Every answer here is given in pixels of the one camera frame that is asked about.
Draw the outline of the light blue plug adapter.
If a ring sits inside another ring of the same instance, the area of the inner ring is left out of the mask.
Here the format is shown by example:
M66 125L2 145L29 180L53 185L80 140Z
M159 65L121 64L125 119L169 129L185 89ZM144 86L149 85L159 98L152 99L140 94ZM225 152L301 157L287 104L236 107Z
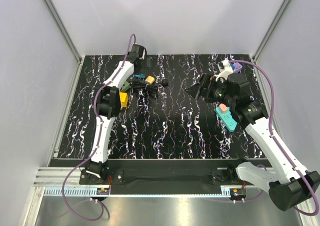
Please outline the light blue plug adapter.
M135 78L146 78L145 74L135 74Z

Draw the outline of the pink plug adapter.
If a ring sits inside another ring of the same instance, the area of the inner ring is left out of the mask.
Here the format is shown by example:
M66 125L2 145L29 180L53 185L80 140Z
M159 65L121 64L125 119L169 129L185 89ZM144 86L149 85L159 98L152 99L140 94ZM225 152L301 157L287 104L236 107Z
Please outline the pink plug adapter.
M219 105L219 110L221 113L225 114L228 111L228 107L224 104Z

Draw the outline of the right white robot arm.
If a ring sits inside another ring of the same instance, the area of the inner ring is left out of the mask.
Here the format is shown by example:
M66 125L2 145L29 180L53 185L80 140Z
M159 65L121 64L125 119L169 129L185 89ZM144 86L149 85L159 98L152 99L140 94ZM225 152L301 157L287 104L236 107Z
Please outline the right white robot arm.
M227 170L228 181L239 184L247 181L268 193L274 205L287 211L310 199L320 185L317 171L309 171L290 152L274 130L265 108L251 98L251 87L246 76L232 73L219 79L204 74L200 81L186 89L194 99L218 102L229 108L232 118L258 144L273 167L270 173L247 160L237 160Z

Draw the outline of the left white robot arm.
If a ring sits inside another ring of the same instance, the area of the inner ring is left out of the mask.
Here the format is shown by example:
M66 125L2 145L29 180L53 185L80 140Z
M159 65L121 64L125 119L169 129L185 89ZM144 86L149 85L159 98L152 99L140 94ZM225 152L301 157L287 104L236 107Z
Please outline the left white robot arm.
M89 159L85 163L85 172L97 184L108 179L108 145L114 121L121 110L120 90L126 80L141 66L147 50L133 44L126 58L120 61L112 75L97 91L93 102L96 117L95 135Z

